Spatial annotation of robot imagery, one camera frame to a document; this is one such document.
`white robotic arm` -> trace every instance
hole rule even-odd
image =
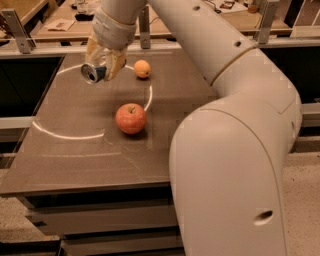
[[[220,96],[182,122],[170,149],[186,255],[288,256],[282,168],[302,121],[295,87],[204,1],[148,2]],[[106,80],[123,66],[145,4],[102,0],[91,39],[99,50],[89,43],[83,70],[92,82],[104,47],[116,56]]]

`brown tabletop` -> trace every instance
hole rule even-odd
[[[140,80],[130,68],[152,67]],[[2,196],[90,191],[169,182],[168,155],[177,125],[215,99],[181,49],[129,52],[116,79],[90,85],[80,75],[83,54],[64,59],[0,188]],[[125,135],[114,117],[125,103],[147,109],[145,130]]]

